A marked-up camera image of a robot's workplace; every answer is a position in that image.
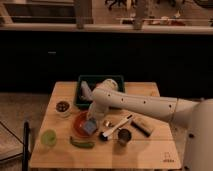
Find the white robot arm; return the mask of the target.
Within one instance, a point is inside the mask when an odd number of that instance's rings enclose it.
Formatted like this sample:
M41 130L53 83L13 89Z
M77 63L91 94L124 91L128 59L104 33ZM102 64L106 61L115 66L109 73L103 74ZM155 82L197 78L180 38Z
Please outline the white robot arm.
M101 120L110 107L172 122L187 129L183 166L187 171L213 171L213 99L200 102L173 97L131 95L105 79L92 91L88 118Z

